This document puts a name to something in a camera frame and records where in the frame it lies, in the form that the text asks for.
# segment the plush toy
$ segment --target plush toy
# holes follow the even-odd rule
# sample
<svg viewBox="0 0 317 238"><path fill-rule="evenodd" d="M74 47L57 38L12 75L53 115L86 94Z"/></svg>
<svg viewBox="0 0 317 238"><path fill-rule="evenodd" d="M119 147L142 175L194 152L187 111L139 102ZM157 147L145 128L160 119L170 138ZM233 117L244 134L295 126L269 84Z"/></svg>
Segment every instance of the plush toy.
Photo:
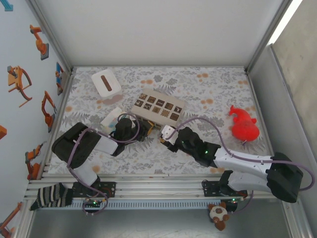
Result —
<svg viewBox="0 0 317 238"><path fill-rule="evenodd" d="M225 221L230 218L226 210L226 204L224 202L221 202L219 206L209 204L208 209L210 210L209 216L216 228L223 231L226 228Z"/></svg>
<svg viewBox="0 0 317 238"><path fill-rule="evenodd" d="M257 119L251 118L249 113L240 108L231 106L229 115L236 114L233 118L234 126L232 127L232 135L243 142L255 140L260 131L255 125Z"/></svg>

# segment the red plush toy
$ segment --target red plush toy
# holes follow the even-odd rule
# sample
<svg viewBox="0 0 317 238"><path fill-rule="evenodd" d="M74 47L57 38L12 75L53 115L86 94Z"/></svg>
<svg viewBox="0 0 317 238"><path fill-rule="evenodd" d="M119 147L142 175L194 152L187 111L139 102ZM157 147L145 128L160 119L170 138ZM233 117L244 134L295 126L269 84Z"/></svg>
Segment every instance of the red plush toy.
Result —
<svg viewBox="0 0 317 238"><path fill-rule="evenodd" d="M257 119L251 118L247 111L233 106L229 112L229 115L232 114L237 115L233 118L232 135L234 137L242 141L253 141L259 136L260 131L255 125Z"/></svg>

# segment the cable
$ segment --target cable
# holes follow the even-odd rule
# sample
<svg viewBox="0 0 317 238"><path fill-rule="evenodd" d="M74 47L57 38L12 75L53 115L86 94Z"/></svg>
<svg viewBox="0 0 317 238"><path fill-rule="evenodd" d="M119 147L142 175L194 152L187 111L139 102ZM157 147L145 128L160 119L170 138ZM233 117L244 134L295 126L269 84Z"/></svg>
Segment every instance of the cable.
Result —
<svg viewBox="0 0 317 238"><path fill-rule="evenodd" d="M295 163L295 162L291 162L291 161L283 161L283 160L261 160L261 161L259 161L259 160L247 159L247 158L240 157L240 156L237 156L237 155L235 155L235 154L232 154L232 153L230 152L230 150L229 150L229 149L226 147L226 145L224 144L223 138L222 138L222 136L221 136L221 133L220 133L220 130L218 129L218 127L217 127L212 121L210 121L210 120L208 120L208 119L205 119L205 118L194 117L194 118L191 118L191 119L189 119L189 120L183 122L181 125L179 125L179 126L173 131L173 133L170 135L170 137L167 138L166 140L169 140L170 138L172 138L172 136L175 134L175 132L176 132L177 130L179 130L183 125L185 125L185 124L187 124L187 123L189 123L189 122L191 122L191 121L193 121L193 120L204 120L204 121L208 122L209 124L211 124L211 125L216 129L216 131L217 131L217 133L218 133L218 135L219 135L220 141L221 141L221 143L222 143L223 148L225 149L225 151L226 151L230 156L232 156L232 157L234 157L234 158L236 158L236 159L239 159L239 160L244 160L244 161L253 162L253 163L261 163L261 164L262 164L262 163L287 164L287 165L293 165L293 166L300 167L300 168L306 170L306 171L310 174L310 176L312 177L312 182L311 182L311 184L308 185L307 187L300 188L299 190L300 190L300 191L305 191L305 190L308 190L308 189L310 189L310 188L312 188L312 187L314 186L315 181L316 181L316 178L315 178L314 173L313 173L309 168L307 168L306 166L301 165L301 164L299 164L299 163Z"/></svg>
<svg viewBox="0 0 317 238"><path fill-rule="evenodd" d="M245 206L244 206L242 209L240 209L239 211L232 212L231 214L232 214L232 215L235 215L235 214L237 214L237 213L240 213L240 212L244 211L244 210L250 205L253 196L254 196L254 191L252 190L247 205L245 205Z"/></svg>
<svg viewBox="0 0 317 238"><path fill-rule="evenodd" d="M127 115L129 115L129 116L132 116L132 117L135 118L136 121L137 121L138 130L137 130L136 134L135 134L131 139L126 140L126 141L120 141L120 140L115 140L115 139L112 138L111 136L109 136L109 135L107 135L107 134L104 134L104 133L102 133L102 132L98 132L98 134L103 135L103 136L106 136L106 137L108 137L109 139L111 139L111 140L113 140L113 141L115 141L115 142L118 142L118 143L129 143L129 142L134 141L134 139L138 136L139 131L140 131L140 123L139 123L139 120L137 120L137 118L136 118L134 115L132 115L132 114L129 114L129 113L124 113L124 114L127 114ZM70 167L70 163L71 163L71 161L73 160L73 157L74 157L75 151L76 151L76 149L77 149L77 147L78 147L78 145L79 145L79 142L81 141L81 139L83 138L84 134L85 134L87 131L96 132L96 131L95 131L94 129L92 129L92 128L86 128L86 129L83 130L83 132L79 135L79 137L78 137L78 139L77 139L77 141L76 141L76 143L75 143L75 145L74 145L74 147L73 147L73 149L72 149L72 151L71 151L71 153L70 153L70 156L69 156L69 158L68 158L68 162L67 162L67 166L66 166L66 167L68 168L69 172L74 176L74 178L77 179L78 182L80 182L80 183L81 183L82 185L84 185L86 188L91 189L92 191L95 191L95 192L97 193L94 197L96 197L96 196L98 196L98 194L100 194L100 195L102 195L102 196L106 199L106 204L105 204L105 206L104 206L103 208L101 208L100 210L98 210L97 212L92 213L92 216L93 216L94 214L100 213L102 210L104 210L104 209L108 206L108 197L107 197L107 195L106 195L105 193L103 193L103 192L99 191L98 189L95 189L95 188L89 186L88 184L86 184L85 182L83 182L80 178L78 178L78 176L75 174L74 170ZM86 205L87 203L88 203L88 202L84 202L84 203L83 203L83 206L82 206L82 209L83 209L83 211L84 211L86 214L88 214L88 212L85 210L85 205Z"/></svg>

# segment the black and white striped cloth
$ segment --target black and white striped cloth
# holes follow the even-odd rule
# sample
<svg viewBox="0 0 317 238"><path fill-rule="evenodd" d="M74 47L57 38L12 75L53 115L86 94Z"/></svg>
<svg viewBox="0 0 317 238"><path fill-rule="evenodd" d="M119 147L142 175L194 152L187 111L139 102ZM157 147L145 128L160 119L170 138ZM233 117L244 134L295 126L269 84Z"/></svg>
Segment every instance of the black and white striped cloth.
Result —
<svg viewBox="0 0 317 238"><path fill-rule="evenodd" d="M60 182L54 186L40 188L30 210L34 211L42 207L65 207L70 205L72 200L73 190L65 188Z"/></svg>

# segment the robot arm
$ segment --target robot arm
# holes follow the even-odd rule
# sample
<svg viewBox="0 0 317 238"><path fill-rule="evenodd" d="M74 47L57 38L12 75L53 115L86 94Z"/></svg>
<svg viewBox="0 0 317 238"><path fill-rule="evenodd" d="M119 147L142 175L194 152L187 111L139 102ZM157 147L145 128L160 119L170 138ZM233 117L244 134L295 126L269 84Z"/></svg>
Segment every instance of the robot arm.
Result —
<svg viewBox="0 0 317 238"><path fill-rule="evenodd" d="M286 202L297 201L302 171L294 165L261 163L269 160L290 161L286 155L275 153L274 156L258 156L230 151L236 156L259 162L243 161L232 157L220 145L204 142L188 127L175 132L169 139L174 131L174 128L166 125L162 130L161 143L172 152L181 150L191 155L202 166L230 169L223 173L219 181L220 187L228 187L228 192L231 189L261 190L271 192Z"/></svg>

